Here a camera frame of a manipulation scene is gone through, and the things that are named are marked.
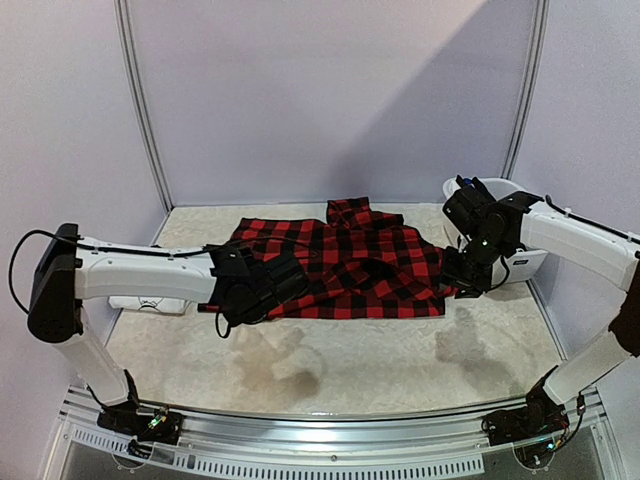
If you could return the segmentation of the white and green t-shirt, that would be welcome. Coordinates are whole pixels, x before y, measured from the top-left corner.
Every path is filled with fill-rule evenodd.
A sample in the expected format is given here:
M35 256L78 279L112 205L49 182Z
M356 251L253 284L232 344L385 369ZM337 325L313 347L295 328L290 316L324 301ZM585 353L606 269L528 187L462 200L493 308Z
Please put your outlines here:
M114 309L176 316L183 315L189 305L186 300L141 296L111 296L108 302Z

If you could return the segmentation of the red black plaid flannel shirt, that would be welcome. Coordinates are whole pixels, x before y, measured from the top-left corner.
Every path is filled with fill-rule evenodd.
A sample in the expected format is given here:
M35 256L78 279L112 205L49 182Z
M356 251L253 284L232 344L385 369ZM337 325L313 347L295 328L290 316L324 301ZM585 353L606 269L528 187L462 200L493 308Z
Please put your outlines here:
M231 238L263 261L292 252L308 275L308 293L271 320L438 317L456 292L442 279L443 249L366 197L328 201L323 221L243 218Z

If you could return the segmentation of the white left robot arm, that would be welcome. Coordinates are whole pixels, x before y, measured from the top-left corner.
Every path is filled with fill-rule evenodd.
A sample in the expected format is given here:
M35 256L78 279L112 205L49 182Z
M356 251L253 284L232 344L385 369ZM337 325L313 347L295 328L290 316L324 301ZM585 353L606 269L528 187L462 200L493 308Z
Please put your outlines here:
M56 348L86 382L111 419L128 434L148 426L135 382L84 320L95 298L161 297L218 307L235 327L265 320L304 281L295 258L260 260L249 248L207 244L186 249L136 247L80 235L66 223L54 233L34 272L24 312L27 328Z

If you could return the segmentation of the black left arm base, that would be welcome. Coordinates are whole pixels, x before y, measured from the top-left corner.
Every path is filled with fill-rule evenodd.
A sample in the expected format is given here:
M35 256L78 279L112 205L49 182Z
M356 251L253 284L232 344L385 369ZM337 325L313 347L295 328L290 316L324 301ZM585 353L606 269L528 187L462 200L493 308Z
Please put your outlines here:
M127 385L126 400L107 406L100 404L97 426L133 437L138 442L159 442L177 445L182 433L185 416L161 405L152 413L140 412L140 400L133 377L124 370Z

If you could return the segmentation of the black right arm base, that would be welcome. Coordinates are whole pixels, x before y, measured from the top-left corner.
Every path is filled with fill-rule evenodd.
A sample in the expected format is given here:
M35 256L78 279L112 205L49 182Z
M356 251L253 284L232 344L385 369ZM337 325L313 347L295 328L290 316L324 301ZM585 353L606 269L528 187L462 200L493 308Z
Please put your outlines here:
M578 394L576 409L578 422L574 429L563 402L553 400L544 390L548 372L531 388L525 396L525 404L515 409L498 409L482 418L481 429L491 446L529 440L539 436L562 431L558 440L554 440L548 451L555 452L566 445L581 427L586 410L582 393Z

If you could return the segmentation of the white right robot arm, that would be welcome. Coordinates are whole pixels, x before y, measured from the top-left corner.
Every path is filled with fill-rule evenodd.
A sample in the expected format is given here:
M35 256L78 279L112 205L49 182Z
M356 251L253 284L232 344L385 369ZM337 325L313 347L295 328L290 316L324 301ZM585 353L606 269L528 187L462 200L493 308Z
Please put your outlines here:
M607 293L621 302L608 326L543 380L548 399L536 398L518 412L517 427L524 435L537 436L554 422L554 404L565 403L638 356L639 239L524 191L497 200L467 185L453 193L443 212L467 240L462 248L446 249L442 266L443 282L456 288L459 297L489 292L494 286L494 263L525 246L590 272L594 305L602 303Z

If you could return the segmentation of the dark patterned clothes pile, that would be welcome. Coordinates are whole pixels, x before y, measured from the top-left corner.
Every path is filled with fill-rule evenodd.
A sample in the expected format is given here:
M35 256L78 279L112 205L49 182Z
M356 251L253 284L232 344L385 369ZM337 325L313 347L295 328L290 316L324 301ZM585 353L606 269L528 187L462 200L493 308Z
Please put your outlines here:
M461 175L457 175L456 184L461 189L464 189L464 188L475 189L479 194L490 199L491 201L495 200L494 195L488 190L486 185L478 177L468 178L468 177L462 177Z

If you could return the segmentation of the white plastic laundry basket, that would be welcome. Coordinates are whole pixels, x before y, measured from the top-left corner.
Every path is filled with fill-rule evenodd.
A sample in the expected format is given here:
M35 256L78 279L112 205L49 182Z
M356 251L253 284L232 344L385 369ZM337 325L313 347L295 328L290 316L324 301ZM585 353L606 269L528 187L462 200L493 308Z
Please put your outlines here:
M445 233L451 242L446 249L464 252L475 263L493 264L493 283L497 289L505 283L524 281L533 275L541 260L533 261L522 240L524 216L543 201L539 195L522 191L509 180L480 179L494 195L496 201L484 207L476 229L461 233L444 215ZM460 187L456 177L443 184L445 202Z

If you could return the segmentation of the aluminium front rail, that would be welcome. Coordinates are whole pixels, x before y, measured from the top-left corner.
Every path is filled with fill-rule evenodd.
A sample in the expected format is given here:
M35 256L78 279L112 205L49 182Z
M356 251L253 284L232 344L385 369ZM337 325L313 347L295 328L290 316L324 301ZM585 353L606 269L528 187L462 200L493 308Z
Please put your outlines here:
M71 388L59 412L48 479L619 479L621 461L604 407L588 390L567 446L550 437L492 445L492 404L389 418L285 418L185 412L176 445L137 455L129 438L97 425L90 395ZM549 450L545 457L539 449Z

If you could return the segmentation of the right aluminium frame post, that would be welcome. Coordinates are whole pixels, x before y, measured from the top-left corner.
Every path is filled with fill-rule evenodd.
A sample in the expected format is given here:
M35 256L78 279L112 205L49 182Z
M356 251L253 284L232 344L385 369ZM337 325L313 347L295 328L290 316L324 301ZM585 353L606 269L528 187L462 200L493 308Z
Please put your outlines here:
M519 150L524 139L543 51L548 12L549 1L538 0L535 2L514 126L501 170L503 179L513 177Z

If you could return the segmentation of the aluminium frame post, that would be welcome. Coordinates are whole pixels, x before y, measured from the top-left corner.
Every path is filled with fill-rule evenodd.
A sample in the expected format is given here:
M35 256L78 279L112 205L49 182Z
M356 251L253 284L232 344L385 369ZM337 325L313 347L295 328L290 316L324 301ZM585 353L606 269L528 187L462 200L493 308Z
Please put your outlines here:
M126 0L115 0L114 10L122 48L125 74L129 84L131 100L140 131L142 145L162 208L166 213L170 213L174 209L175 205L165 169L162 164L160 151L155 139L148 102L145 95L135 45L130 2Z
M549 1L538 0L535 2L514 126L501 170L503 179L513 177L519 150L524 139L543 51L548 12Z

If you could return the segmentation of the left aluminium frame post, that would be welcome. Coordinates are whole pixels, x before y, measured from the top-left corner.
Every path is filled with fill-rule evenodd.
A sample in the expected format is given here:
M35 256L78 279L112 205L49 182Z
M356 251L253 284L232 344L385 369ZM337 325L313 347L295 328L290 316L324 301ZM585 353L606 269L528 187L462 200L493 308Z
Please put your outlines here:
M170 213L174 209L175 205L165 169L162 164L160 151L155 139L148 102L145 95L135 45L130 2L126 0L115 0L114 10L122 48L125 74L129 84L131 100L140 131L142 145L162 208L166 213Z

